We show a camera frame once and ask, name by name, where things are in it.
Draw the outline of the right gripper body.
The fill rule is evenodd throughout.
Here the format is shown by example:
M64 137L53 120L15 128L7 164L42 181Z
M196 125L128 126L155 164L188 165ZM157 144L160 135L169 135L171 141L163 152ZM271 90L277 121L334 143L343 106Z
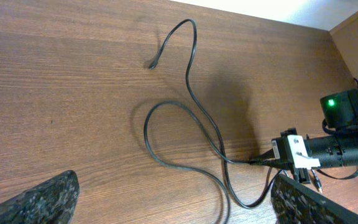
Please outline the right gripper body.
M299 136L296 128L290 128L280 133L280 157L286 162L287 169L293 174L293 178L301 184L310 184L311 179L306 166L308 153L302 136Z

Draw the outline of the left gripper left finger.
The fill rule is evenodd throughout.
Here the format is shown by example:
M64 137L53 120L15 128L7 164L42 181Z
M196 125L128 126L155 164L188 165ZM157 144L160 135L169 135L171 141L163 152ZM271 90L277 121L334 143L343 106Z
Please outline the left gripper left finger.
M0 223L71 223L80 186L67 170L0 203Z

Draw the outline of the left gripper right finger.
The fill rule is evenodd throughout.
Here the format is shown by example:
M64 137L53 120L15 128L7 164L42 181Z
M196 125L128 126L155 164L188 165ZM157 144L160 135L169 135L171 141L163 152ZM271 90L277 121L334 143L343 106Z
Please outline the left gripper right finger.
M358 223L358 214L281 174L271 189L271 203L277 223Z

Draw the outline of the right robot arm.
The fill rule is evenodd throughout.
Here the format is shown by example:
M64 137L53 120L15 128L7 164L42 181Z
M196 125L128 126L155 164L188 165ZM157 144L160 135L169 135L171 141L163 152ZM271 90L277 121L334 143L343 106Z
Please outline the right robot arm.
M272 141L281 169L290 170L303 183L305 169L358 166L358 89L325 96L319 100L324 119L321 138L306 138L289 129Z

